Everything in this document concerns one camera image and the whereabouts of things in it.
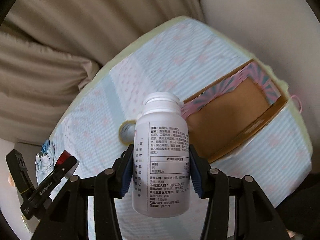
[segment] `beige curtain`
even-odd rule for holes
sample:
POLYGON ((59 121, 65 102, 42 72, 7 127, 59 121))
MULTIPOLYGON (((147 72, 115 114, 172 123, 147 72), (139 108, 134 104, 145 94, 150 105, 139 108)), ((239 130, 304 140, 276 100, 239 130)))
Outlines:
POLYGON ((0 27, 0 138, 42 144, 99 67, 180 15, 202 21, 199 0, 17 0, 0 27))

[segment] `white bottle cap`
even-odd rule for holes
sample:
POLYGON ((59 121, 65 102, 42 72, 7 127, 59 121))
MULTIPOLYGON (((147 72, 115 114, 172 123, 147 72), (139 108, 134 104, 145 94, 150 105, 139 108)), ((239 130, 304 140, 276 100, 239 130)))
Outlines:
POLYGON ((155 92, 147 96, 143 101, 142 115, 154 112, 172 112, 181 114, 183 102, 169 92, 155 92))

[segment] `bottle label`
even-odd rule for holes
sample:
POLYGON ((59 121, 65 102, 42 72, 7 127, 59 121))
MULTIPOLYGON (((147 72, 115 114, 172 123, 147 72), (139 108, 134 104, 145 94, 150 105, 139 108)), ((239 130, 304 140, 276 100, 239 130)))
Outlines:
POLYGON ((133 157, 134 207, 156 217, 159 210, 175 213, 189 205, 187 127, 163 121, 138 125, 133 157))

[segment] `white wall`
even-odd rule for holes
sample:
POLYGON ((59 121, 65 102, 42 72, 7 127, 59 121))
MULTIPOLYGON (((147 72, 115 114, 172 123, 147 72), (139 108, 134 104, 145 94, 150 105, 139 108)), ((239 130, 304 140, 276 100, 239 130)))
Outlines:
POLYGON ((20 240, 28 240, 31 234, 21 220, 17 190, 8 182, 9 169, 5 156, 13 149, 14 143, 0 139, 0 208, 12 230, 20 240))
POLYGON ((206 22, 253 52, 288 82, 320 171, 320 24, 305 0, 201 0, 206 22))

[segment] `red object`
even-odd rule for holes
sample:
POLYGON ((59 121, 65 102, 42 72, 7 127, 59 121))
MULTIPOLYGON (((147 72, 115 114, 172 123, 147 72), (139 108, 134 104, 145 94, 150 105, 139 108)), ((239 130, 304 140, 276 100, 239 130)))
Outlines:
POLYGON ((66 159, 68 159, 70 156, 71 156, 71 154, 68 153, 66 150, 64 150, 63 153, 58 158, 58 160, 57 160, 57 162, 56 162, 56 164, 54 166, 54 169, 56 167, 58 167, 59 165, 63 164, 66 161, 66 159))

